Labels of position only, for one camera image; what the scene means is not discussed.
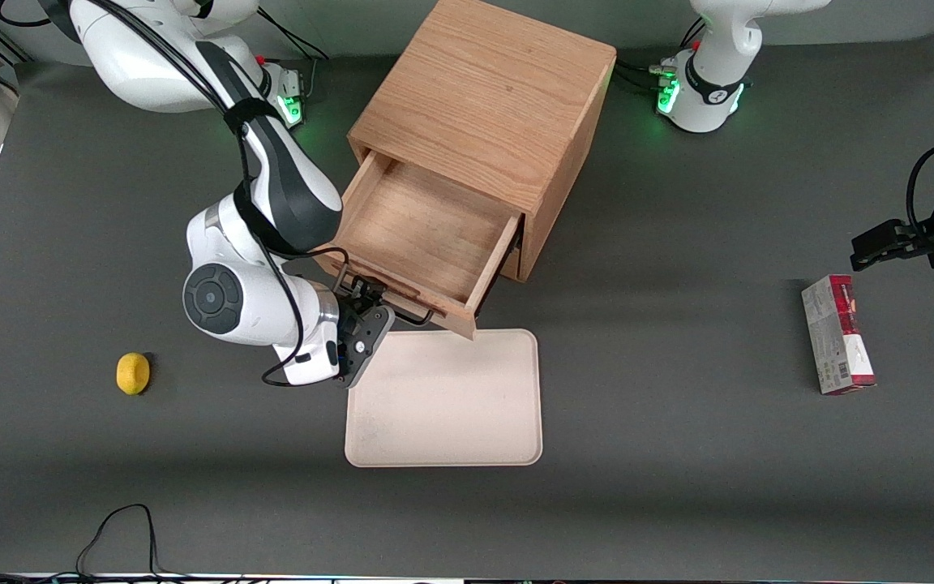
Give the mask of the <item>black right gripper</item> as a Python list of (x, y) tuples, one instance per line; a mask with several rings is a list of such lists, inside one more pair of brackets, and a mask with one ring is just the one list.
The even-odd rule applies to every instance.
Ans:
[(337, 361), (348, 362), (349, 349), (353, 354), (372, 356), (374, 349), (373, 332), (367, 328), (371, 322), (366, 313), (375, 309), (375, 318), (383, 322), (393, 322), (399, 313), (393, 307), (384, 304), (384, 295), (388, 286), (377, 278), (367, 276), (353, 277), (351, 288), (342, 289), (337, 296), (340, 315), (337, 323)]

